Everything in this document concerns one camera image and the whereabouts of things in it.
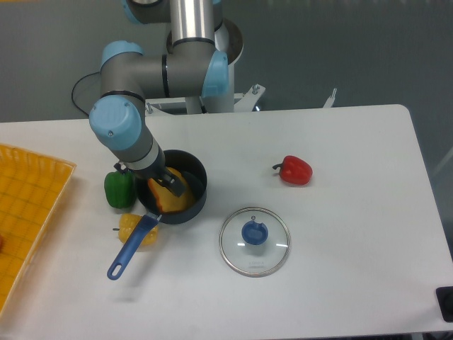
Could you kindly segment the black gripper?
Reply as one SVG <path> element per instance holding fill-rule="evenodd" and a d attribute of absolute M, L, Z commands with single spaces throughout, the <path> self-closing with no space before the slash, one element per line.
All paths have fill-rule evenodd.
<path fill-rule="evenodd" d="M 178 172 L 172 172 L 170 169 L 166 169 L 165 166 L 152 164 L 145 169 L 134 170 L 130 166 L 126 166 L 125 163 L 119 161 L 114 164 L 114 168 L 121 174 L 131 172 L 137 178 L 144 180 L 154 179 L 157 184 L 166 188 L 176 197 L 181 197 L 186 190 L 185 184 L 182 182 Z"/>

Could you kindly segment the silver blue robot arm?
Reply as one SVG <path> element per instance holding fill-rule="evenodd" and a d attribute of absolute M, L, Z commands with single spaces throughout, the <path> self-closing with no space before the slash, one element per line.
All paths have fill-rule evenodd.
<path fill-rule="evenodd" d="M 98 140 L 135 176 L 156 180 L 179 197 L 185 185 L 167 168 L 164 153 L 145 123 L 150 98 L 224 95 L 228 59 L 214 42 L 222 24 L 220 1 L 123 1 L 134 23 L 170 23 L 170 53 L 144 55 L 136 43 L 108 44 L 102 54 L 101 97 L 89 113 Z"/>

